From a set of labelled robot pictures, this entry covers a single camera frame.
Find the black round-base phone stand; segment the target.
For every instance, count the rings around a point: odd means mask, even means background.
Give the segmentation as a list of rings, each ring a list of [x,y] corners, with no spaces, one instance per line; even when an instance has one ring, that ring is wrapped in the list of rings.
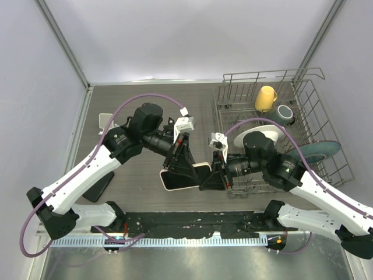
[[[171,117],[168,118],[167,124],[163,126],[163,135],[174,142],[174,124],[175,121]]]

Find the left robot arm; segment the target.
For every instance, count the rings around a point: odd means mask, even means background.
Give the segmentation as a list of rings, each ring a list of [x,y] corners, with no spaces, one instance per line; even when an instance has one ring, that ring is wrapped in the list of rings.
[[[76,201],[105,176],[139,155],[143,148],[165,157],[164,166],[175,163],[178,151],[185,151],[185,140],[194,129],[194,118],[186,108],[182,117],[169,120],[163,131],[163,109],[153,103],[138,107],[125,125],[102,134],[92,152],[54,184],[27,192],[36,215],[52,240],[58,240],[76,228],[98,226],[119,232],[125,224],[125,213],[114,202],[101,205],[78,205]]]

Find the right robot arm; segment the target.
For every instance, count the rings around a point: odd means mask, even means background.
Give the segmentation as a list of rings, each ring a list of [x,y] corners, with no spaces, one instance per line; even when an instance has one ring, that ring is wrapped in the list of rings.
[[[269,230],[297,228],[338,242],[350,254],[372,259],[372,208],[342,193],[309,168],[303,157],[276,151],[272,139],[262,132],[245,134],[245,153],[213,155],[212,171],[199,189],[225,190],[235,177],[261,172],[266,183],[297,195],[321,209],[313,213],[272,200],[265,209],[263,223]]]

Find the black phone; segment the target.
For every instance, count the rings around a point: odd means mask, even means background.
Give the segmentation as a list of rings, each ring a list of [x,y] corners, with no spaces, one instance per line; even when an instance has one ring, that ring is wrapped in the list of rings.
[[[109,172],[98,182],[96,182],[92,187],[90,187],[82,197],[87,199],[90,202],[97,202],[99,198],[102,196],[105,189],[108,187],[111,180],[114,178],[115,173],[113,171]]]

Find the silver folding phone stand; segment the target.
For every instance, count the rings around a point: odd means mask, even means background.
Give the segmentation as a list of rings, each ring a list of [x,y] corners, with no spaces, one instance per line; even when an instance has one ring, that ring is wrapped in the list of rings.
[[[103,134],[107,124],[109,124],[109,130],[114,128],[114,121],[111,119],[112,116],[113,114],[111,113],[100,113],[98,115],[98,127],[100,129],[100,132],[98,133],[99,135]]]

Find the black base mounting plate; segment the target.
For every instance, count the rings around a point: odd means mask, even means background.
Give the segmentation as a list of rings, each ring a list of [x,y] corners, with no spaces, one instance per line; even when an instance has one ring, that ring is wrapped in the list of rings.
[[[128,212],[118,233],[154,239],[202,239],[219,232],[223,239],[258,237],[260,232],[283,232],[285,227],[254,211]]]

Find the white bowl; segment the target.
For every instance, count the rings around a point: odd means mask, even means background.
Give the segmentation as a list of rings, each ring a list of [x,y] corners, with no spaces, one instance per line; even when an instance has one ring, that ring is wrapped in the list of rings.
[[[243,148],[244,147],[244,136],[246,134],[252,133],[252,132],[261,132],[265,135],[265,137],[270,138],[274,144],[277,143],[279,138],[284,137],[284,133],[280,128],[278,128],[275,125],[261,125],[257,126],[255,128],[248,129],[242,133],[240,133],[233,141],[233,144],[238,147],[238,148]]]

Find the dark green mug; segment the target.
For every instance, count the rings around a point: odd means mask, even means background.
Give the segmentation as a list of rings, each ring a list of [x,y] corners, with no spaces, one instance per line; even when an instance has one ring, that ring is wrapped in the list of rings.
[[[294,113],[291,108],[286,105],[279,105],[265,116],[268,120],[272,120],[281,126],[290,126],[295,122]]]

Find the yellow mug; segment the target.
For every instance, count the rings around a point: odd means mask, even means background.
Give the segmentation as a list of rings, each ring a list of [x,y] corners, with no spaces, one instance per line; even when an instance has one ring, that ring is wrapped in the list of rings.
[[[271,86],[262,86],[255,100],[255,109],[261,112],[268,112],[272,109],[277,100],[277,93]]]

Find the blue-green plate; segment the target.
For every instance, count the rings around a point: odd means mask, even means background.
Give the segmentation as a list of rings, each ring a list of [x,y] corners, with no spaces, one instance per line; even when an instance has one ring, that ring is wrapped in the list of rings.
[[[341,148],[342,145],[337,141],[315,141],[299,146],[299,150],[309,165],[332,158]]]

